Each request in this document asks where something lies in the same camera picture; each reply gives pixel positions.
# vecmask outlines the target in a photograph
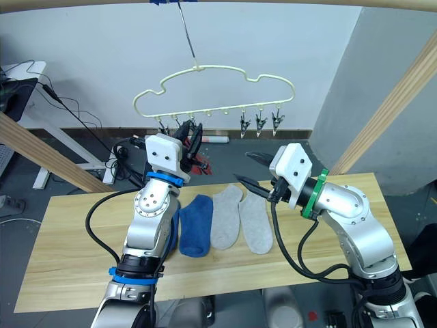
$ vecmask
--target wooden table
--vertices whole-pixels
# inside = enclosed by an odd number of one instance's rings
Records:
[[[411,269],[375,176],[329,176],[328,181],[353,185],[364,191],[373,215],[394,240],[401,270]],[[262,185],[269,187],[269,182],[263,182]],[[226,186],[184,187],[179,198],[181,205],[188,205],[197,194],[212,196]],[[110,280],[108,268],[114,265],[114,261],[88,237],[84,222],[89,208],[104,195],[107,193],[51,198],[15,312],[96,308],[99,305]],[[133,198],[133,194],[127,194],[105,202],[92,219],[95,233],[117,251],[122,249],[132,220]],[[277,212],[285,245],[296,258],[298,242],[311,222],[303,219],[299,210],[291,211],[285,203],[278,205]],[[304,255],[308,267],[314,271],[345,262],[337,237],[324,222],[307,241]],[[344,272],[338,272],[331,277],[344,275]],[[250,252],[240,231],[236,244],[230,249],[220,251],[211,248],[203,258],[189,258],[179,251],[173,252],[165,263],[165,275],[159,280],[156,299],[181,299],[307,282],[313,280],[293,271],[276,243],[267,254],[256,255]]]

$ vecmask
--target white desk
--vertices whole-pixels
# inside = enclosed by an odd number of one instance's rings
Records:
[[[8,68],[13,67],[14,65],[4,66],[3,69],[7,70]],[[45,61],[35,61],[33,64],[23,63],[18,65],[17,67],[11,69],[6,73],[6,76],[11,79],[24,80],[24,79],[32,79],[37,78],[38,80],[41,77],[41,74],[44,72],[46,68]],[[35,96],[35,92],[32,92],[31,98],[27,102],[27,106],[23,112],[23,115],[27,116],[31,120],[33,120],[38,126],[46,130],[56,139],[58,139],[61,143],[69,147],[72,151],[78,154],[80,157],[86,160],[86,163],[77,164],[82,169],[91,170],[91,169],[105,169],[103,183],[106,185],[112,185],[114,183],[114,177],[111,173],[111,167],[115,158],[113,156],[109,157],[109,160],[105,163],[97,159],[92,153],[88,152],[88,150],[84,149],[81,145],[79,145],[75,140],[73,140],[69,135],[63,132],[57,126],[51,124],[46,116],[42,116],[35,103],[32,101],[32,98]],[[41,167],[40,171],[35,179],[35,183],[33,184],[34,189],[43,189],[47,183],[47,179],[50,175],[50,172]]]

